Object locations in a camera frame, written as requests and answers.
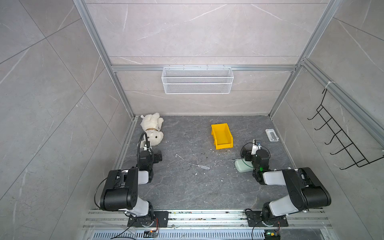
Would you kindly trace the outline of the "clear handle screwdriver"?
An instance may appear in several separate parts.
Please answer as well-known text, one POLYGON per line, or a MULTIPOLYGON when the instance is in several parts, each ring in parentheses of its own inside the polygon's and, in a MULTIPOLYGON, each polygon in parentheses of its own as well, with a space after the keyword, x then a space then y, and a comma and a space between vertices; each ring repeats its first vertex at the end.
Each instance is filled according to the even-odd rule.
POLYGON ((204 169, 204 170, 210 170, 210 167, 207 167, 207 166, 197 165, 197 164, 193 164, 193 163, 188 163, 188 164, 195 166, 195 167, 199 167, 199 168, 204 169))

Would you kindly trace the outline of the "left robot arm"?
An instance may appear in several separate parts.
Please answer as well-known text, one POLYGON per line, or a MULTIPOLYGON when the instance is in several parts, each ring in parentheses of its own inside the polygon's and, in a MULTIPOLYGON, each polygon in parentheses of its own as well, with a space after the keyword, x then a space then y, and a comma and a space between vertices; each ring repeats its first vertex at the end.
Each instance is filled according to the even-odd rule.
POLYGON ((94 197, 97 208, 108 211, 123 211, 129 224, 138 223, 143 227, 158 226, 153 205, 139 197, 138 186, 151 183, 154 164, 162 161, 162 152, 141 151, 137 165, 125 170, 111 170, 102 180, 104 184, 100 199, 94 197))

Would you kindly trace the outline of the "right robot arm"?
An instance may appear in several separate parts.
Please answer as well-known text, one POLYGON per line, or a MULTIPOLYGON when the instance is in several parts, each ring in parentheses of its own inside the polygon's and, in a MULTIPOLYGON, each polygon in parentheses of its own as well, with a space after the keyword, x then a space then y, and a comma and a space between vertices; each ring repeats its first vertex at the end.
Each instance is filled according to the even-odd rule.
POLYGON ((240 153, 241 162, 253 169, 255 180, 260 185, 283 186, 288 191, 286 196, 263 205, 258 223, 272 227, 286 215, 331 204, 331 195, 310 168, 270 170, 270 151, 260 144, 251 144, 252 149, 243 146, 240 153))

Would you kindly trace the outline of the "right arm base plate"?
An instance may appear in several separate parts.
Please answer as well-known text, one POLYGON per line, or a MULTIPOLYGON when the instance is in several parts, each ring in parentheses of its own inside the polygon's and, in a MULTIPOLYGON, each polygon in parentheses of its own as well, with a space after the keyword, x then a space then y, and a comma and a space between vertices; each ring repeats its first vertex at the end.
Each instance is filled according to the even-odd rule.
POLYGON ((285 216, 276 217, 268 211, 253 211, 245 209, 244 211, 249 227, 288 227, 288 221, 285 216))

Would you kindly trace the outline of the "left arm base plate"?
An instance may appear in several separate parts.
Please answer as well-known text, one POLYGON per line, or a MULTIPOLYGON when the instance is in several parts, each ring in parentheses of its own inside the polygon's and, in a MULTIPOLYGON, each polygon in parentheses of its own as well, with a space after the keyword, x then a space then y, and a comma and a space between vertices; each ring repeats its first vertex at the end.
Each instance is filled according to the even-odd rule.
POLYGON ((154 211, 150 212, 144 217, 134 217, 129 215, 128 227, 143 227, 143 228, 166 228, 169 221, 168 211, 154 211))

